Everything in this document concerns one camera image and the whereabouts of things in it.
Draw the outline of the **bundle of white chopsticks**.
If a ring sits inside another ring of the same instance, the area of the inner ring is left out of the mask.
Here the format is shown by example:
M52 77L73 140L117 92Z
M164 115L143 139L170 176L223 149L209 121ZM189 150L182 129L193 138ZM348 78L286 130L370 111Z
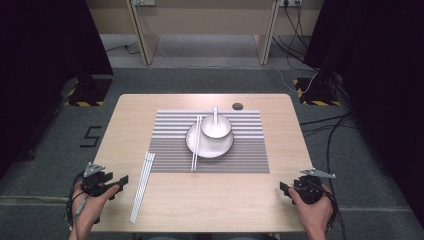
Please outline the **bundle of white chopsticks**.
M140 174L139 184L137 188L137 192L134 199L134 204L132 208L132 212L130 215L130 222L135 224L137 221L137 216L141 207L141 203L144 197L144 193L147 187L147 183L149 180L149 176L151 173L152 165L155 159L155 154L151 152L147 152L145 154L143 168Z

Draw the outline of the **white plate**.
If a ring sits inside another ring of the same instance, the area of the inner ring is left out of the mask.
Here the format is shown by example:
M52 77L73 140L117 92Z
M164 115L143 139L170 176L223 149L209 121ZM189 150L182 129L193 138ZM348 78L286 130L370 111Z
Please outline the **white plate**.
M185 137L186 145L190 151L193 151L194 133L196 124L192 124L188 129ZM200 144L198 156L203 158L216 158L228 152L234 141L234 134L232 131L222 139L212 139L204 134L200 135Z

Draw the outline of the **long white chopstick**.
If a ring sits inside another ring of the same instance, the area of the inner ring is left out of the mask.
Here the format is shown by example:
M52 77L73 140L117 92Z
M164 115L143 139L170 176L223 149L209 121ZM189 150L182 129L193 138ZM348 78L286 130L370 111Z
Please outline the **long white chopstick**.
M195 141L195 149L194 149L194 155L193 155L193 168L192 170L195 171L197 169L197 160L198 160L198 151L199 151L199 144L200 144L200 135L201 135L201 123L202 123L202 116L197 116L197 125L196 125L196 141Z
M196 170L196 161L197 161L197 149L198 149L198 139L199 139L199 129L201 122L201 115L197 116L195 133L194 133L194 145L192 151L192 162L191 162L191 171Z

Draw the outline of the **hazard striped stand base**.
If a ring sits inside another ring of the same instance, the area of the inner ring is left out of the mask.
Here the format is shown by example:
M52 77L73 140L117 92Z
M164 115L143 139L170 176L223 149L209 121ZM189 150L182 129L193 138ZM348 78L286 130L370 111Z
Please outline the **hazard striped stand base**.
M293 80L295 92L303 105L340 106L341 101L335 96L328 84L315 83L313 78L297 78Z
M102 106L111 83L111 79L90 78L83 83L77 80L69 90L64 105L77 107Z

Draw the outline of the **grey striped placemat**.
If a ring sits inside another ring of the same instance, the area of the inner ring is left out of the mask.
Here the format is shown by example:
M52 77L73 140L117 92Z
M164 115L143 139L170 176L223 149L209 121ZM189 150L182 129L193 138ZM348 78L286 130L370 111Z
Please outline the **grey striped placemat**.
M216 158L198 156L197 171L201 173L267 173L268 156L265 147L261 114L258 110L220 110L232 125L234 141L231 149ZM155 154L155 173L188 173L192 151L185 137L197 116L212 115L210 110L159 110L153 127L149 151Z

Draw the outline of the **white bowl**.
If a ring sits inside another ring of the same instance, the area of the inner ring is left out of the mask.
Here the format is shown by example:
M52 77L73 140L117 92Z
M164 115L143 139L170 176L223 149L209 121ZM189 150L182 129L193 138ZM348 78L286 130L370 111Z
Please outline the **white bowl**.
M231 131L230 120L222 115L207 116L202 120L201 130L203 134L212 139L221 139L226 137Z

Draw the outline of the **person's left hand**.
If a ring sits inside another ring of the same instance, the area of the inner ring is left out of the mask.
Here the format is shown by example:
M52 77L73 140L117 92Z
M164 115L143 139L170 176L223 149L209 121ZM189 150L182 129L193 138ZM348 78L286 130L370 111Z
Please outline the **person's left hand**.
M83 211L77 217L77 220L72 227L72 231L88 234L91 232L94 222L100 217L106 202L118 191L119 187L114 186L98 197L91 197L81 190L81 184L81 181L75 184L72 211L76 211L78 205L84 198L87 198L87 201Z

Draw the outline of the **light wooden desk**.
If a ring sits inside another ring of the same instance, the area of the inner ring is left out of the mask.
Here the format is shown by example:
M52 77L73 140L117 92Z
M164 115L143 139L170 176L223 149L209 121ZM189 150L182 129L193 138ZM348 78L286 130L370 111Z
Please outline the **light wooden desk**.
M85 0L101 34L133 34L141 59L152 63L163 35L251 35L259 62L268 60L271 38L292 35L299 21L310 36L324 0L303 0L282 7L280 0L155 0L156 6L135 6L132 0Z

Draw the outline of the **white spoon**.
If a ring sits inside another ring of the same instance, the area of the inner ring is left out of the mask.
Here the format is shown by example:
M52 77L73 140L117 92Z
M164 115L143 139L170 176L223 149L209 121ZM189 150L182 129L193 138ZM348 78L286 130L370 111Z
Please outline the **white spoon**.
M209 134L213 138L218 138L221 134L220 126L218 124L218 107L213 107L213 121L210 127Z

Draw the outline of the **black curtain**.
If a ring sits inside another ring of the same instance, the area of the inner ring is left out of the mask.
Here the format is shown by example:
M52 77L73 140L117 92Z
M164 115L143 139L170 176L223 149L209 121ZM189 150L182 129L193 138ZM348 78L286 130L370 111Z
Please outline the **black curtain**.
M343 78L380 164L424 228L424 0L324 0L304 62Z
M113 73L86 0L0 0L0 178L72 78Z

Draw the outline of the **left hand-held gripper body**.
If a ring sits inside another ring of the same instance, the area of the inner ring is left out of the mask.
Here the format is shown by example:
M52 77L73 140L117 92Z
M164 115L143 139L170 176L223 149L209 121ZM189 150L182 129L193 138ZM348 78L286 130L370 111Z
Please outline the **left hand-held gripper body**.
M99 173L104 172L105 167L89 162L82 174L82 190L90 196L100 196L108 189L107 182L99 182Z

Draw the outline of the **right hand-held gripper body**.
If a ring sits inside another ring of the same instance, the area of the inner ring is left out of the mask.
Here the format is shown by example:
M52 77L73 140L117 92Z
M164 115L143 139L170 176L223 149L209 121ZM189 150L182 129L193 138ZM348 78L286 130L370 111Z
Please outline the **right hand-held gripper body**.
M301 170L302 176L294 180L294 188L306 204L317 203L323 195L326 195L331 203L334 197L322 187L322 178L335 179L336 175L326 173L316 168Z

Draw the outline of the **person's right hand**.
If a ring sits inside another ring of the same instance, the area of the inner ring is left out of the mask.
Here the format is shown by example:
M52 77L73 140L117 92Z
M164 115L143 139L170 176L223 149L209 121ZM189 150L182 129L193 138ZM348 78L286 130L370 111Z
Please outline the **person's right hand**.
M325 195L315 204L306 204L293 188L290 191L291 198L295 202L300 214L300 221L304 229L320 229L326 232L327 223L333 213L332 204Z

